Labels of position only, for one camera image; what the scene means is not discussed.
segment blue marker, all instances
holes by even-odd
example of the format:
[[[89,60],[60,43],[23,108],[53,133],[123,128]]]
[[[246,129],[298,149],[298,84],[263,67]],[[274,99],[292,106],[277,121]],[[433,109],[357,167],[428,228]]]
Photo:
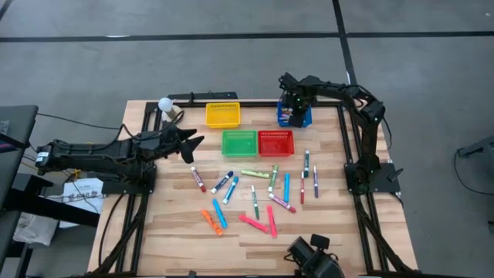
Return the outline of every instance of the blue marker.
[[[216,214],[218,214],[219,221],[222,222],[223,229],[228,228],[228,224],[226,224],[226,220],[225,217],[223,217],[222,210],[219,208],[218,201],[216,201],[215,198],[213,199],[213,205],[215,205]]]
[[[233,171],[230,171],[219,183],[211,189],[211,193],[215,194],[225,183],[233,176]]]
[[[290,193],[290,174],[286,173],[285,174],[285,203],[288,203],[288,195]]]
[[[230,185],[230,188],[228,189],[228,192],[226,192],[225,198],[223,199],[223,204],[228,204],[228,201],[230,200],[230,197],[232,197],[232,193],[235,190],[237,182],[239,182],[239,177],[234,177],[232,185]]]

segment robotic arm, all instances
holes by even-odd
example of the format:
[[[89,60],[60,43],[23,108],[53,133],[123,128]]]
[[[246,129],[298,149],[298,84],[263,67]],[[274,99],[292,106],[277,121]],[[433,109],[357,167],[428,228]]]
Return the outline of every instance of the robotic arm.
[[[341,104],[362,129],[362,156],[352,170],[357,183],[357,190],[353,193],[367,192],[368,185],[381,170],[376,145],[377,127],[385,112],[382,102],[362,86],[323,82],[315,76],[297,81],[289,73],[285,73],[279,78],[279,87],[285,91],[282,97],[283,107],[292,109],[289,123],[294,127],[302,127],[307,108],[317,103],[317,96],[341,100]],[[358,110],[354,100],[364,100],[367,104]]]
[[[54,140],[38,147],[36,167],[39,175],[68,168],[108,174],[98,177],[105,181],[105,194],[130,193],[123,186],[111,186],[112,183],[141,187],[148,192],[153,189],[150,186],[154,184],[155,160],[180,152],[186,163],[194,161],[192,151],[204,139],[204,136],[188,139],[196,132],[168,124],[160,131],[145,131],[126,140],[115,139],[109,144],[68,144]],[[121,192],[108,191],[108,188],[120,188]]]

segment black camera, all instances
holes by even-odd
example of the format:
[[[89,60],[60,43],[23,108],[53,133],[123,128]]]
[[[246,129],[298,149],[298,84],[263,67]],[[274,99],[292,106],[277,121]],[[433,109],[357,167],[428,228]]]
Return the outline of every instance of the black camera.
[[[287,256],[292,256],[303,274],[308,278],[344,278],[338,257],[324,252],[330,247],[330,239],[312,234],[310,245],[299,236],[288,248]]]

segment pink marker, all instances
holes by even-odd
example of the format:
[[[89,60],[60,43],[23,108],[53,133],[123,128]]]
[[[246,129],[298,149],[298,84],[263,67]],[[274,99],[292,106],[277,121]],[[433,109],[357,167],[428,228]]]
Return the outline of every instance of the pink marker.
[[[194,175],[195,181],[198,183],[202,192],[206,192],[206,187],[204,187],[204,182],[202,182],[202,178],[199,177],[199,173],[195,170],[195,167],[191,167],[192,174]]]
[[[239,216],[239,219],[242,220],[243,222],[247,223],[247,224],[250,224],[250,225],[256,227],[257,229],[260,229],[263,232],[268,232],[269,231],[269,228],[268,227],[266,227],[265,225],[257,222],[256,220],[250,219],[249,217],[247,217],[245,215],[240,215]]]
[[[278,234],[276,233],[275,217],[272,214],[271,205],[268,205],[268,217],[269,217],[269,226],[271,227],[271,236],[273,238],[276,238]]]
[[[288,205],[287,203],[285,203],[282,199],[278,198],[273,193],[269,194],[269,198],[271,198],[274,202],[277,202],[278,204],[280,204],[283,208],[288,209],[289,211],[291,211],[293,213],[296,212],[295,208],[293,208],[291,205]]]

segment white paper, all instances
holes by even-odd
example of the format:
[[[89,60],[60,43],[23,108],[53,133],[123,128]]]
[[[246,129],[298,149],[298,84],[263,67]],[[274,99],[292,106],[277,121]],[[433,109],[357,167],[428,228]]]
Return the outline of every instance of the white paper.
[[[85,196],[86,201],[94,207],[81,198],[76,187],[79,189],[80,193]],[[101,208],[103,207],[103,195],[101,194],[102,187],[103,182],[97,178],[81,178],[73,183],[71,181],[67,182],[63,186],[62,203],[101,214]],[[74,226],[77,226],[77,224],[60,221],[60,228],[69,228]]]
[[[48,217],[22,212],[21,218],[17,222],[13,239],[18,242],[29,244],[38,242],[49,246],[58,222],[58,220]]]

